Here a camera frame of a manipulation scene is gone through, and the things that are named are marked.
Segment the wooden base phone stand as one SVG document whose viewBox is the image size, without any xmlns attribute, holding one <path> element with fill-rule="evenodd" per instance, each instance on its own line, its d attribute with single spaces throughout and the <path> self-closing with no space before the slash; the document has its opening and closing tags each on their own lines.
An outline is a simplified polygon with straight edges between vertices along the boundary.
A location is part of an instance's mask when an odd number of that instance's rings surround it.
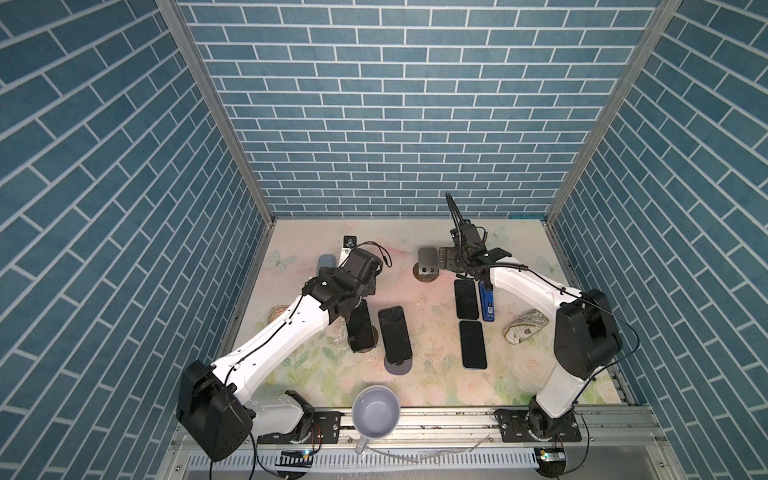
<svg viewBox="0 0 768 480">
<path fill-rule="evenodd" d="M 413 267 L 414 277 L 422 283 L 435 281 L 439 276 L 439 250 L 437 247 L 418 249 L 417 262 Z"/>
</svg>

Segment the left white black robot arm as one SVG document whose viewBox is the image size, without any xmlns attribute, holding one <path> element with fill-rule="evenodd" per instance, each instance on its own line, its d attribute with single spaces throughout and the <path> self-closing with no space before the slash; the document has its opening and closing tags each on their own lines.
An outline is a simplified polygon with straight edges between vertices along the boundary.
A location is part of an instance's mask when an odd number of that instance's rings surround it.
<svg viewBox="0 0 768 480">
<path fill-rule="evenodd" d="M 297 392 L 260 401 L 262 382 L 299 346 L 339 318 L 349 320 L 362 300 L 374 294 L 376 279 L 392 259 L 371 242 L 347 248 L 336 267 L 309 279 L 296 299 L 271 323 L 232 352 L 210 364 L 196 360 L 179 379 L 176 417 L 213 462 L 234 453 L 245 441 L 285 435 L 305 440 L 312 430 L 313 407 Z"/>
</svg>

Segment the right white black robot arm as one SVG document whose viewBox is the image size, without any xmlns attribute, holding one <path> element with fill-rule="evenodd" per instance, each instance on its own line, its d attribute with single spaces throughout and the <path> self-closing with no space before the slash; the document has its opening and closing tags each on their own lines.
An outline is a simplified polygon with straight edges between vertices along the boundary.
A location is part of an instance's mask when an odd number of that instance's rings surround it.
<svg viewBox="0 0 768 480">
<path fill-rule="evenodd" d="M 554 326 L 556 364 L 529 403 L 529 419 L 554 422 L 565 417 L 592 378 L 622 349 L 606 296 L 596 289 L 578 291 L 557 284 L 509 252 L 488 249 L 478 227 L 469 220 L 456 220 L 450 234 L 453 245 L 440 250 L 442 269 L 519 297 Z"/>
</svg>

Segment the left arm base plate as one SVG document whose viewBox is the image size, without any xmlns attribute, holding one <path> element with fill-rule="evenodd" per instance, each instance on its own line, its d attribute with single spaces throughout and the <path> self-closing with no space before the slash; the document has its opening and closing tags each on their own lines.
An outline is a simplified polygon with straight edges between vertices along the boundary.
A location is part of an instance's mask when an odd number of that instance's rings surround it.
<svg viewBox="0 0 768 480">
<path fill-rule="evenodd" d="M 289 433 L 270 433 L 260 436 L 259 444 L 310 444 L 314 442 L 337 444 L 341 427 L 342 413 L 340 411 L 315 411 L 312 419 L 305 414 L 297 426 Z"/>
</svg>

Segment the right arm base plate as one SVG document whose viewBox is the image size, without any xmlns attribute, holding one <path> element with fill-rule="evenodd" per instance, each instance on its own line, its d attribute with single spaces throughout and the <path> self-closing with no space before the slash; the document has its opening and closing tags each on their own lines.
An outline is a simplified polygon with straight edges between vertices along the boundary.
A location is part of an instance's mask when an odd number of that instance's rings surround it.
<svg viewBox="0 0 768 480">
<path fill-rule="evenodd" d="M 499 408 L 493 412 L 504 443 L 580 442 L 582 434 L 573 410 L 559 418 L 549 417 L 542 409 Z"/>
</svg>

